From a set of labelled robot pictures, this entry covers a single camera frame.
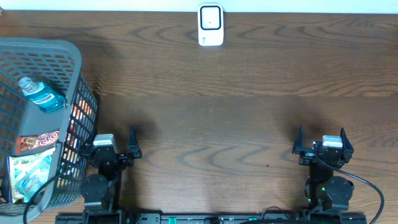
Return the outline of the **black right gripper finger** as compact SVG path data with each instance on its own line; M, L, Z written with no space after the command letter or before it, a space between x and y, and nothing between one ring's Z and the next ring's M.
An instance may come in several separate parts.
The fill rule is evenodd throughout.
M303 149L303 127L300 125L298 136L293 144L293 153L300 153Z
M354 148L352 147L344 128L341 128L340 137L343 143L343 152L347 156L351 156L354 153Z

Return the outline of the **blue mouthwash bottle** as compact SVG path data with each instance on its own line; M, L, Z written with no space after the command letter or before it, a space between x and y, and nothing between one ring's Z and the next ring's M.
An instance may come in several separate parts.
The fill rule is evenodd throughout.
M19 80L23 95L44 113L51 113L65 106L65 97L44 82L35 82L29 77Z

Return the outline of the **orange chocolate bar wrapper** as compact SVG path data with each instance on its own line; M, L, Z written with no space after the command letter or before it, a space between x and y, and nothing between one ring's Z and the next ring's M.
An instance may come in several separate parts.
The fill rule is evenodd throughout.
M18 154L22 152L31 151L41 147L54 145L59 138L60 131L51 131L39 135L33 136L21 136L17 138L17 149Z

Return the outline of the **yellow snack bag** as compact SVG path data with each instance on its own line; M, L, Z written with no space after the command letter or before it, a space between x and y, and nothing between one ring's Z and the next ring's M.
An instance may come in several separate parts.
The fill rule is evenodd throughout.
M55 148L48 149L38 154L20 157L7 157L9 165L9 183L11 188L11 202L16 203L23 195L15 188L15 185L25 176L30 170L33 169L45 156L52 155Z

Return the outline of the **teal small snack packet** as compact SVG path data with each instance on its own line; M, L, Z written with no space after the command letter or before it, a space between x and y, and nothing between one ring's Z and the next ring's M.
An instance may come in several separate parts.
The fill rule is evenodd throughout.
M15 185L16 190L22 194L24 202L27 203L49 177L52 156L45 156Z

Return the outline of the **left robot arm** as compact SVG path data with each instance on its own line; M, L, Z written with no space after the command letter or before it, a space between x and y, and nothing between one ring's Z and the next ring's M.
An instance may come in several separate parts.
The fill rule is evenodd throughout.
M80 156L97 169L96 174L86 177L80 187L85 209L83 223L135 223L128 210L120 207L123 171L142 157L134 127L130 127L128 152L116 152L113 134L98 134L93 131L80 148Z

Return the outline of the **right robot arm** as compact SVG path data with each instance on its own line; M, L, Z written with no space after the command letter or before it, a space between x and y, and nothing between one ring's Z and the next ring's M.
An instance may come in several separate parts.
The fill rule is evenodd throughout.
M309 166L309 176L305 184L305 195L309 209L303 211L305 219L314 216L340 216L349 209L354 185L351 181L334 172L350 161L354 149L345 130L339 136L324 135L312 147L304 146L303 127L299 128L292 154L299 155L299 164Z

